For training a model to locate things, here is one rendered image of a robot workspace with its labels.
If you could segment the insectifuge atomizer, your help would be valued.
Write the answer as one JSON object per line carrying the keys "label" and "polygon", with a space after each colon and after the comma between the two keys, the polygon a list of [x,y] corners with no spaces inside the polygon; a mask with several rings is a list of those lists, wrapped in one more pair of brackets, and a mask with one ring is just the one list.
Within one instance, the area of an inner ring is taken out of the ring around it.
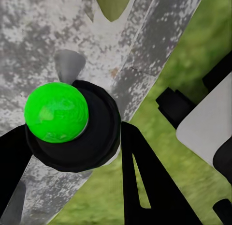
{"label": "insectifuge atomizer", "polygon": [[32,92],[25,105],[26,140],[33,155],[61,172],[111,164],[121,149],[115,100],[91,82],[75,80],[86,63],[77,51],[53,53],[59,82]]}

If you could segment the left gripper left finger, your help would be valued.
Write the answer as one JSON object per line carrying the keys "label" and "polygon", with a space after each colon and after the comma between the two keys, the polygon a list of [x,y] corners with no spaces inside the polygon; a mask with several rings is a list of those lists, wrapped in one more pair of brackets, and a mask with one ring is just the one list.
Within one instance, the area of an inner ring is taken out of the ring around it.
{"label": "left gripper left finger", "polygon": [[0,218],[32,155],[25,125],[0,136]]}

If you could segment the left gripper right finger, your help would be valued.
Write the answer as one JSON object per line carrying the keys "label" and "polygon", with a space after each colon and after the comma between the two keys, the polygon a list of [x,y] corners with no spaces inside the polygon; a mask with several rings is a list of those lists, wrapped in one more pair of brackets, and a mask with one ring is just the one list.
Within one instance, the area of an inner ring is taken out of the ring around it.
{"label": "left gripper right finger", "polygon": [[[121,122],[125,225],[203,225],[140,130]],[[150,209],[140,206],[134,154]]]}

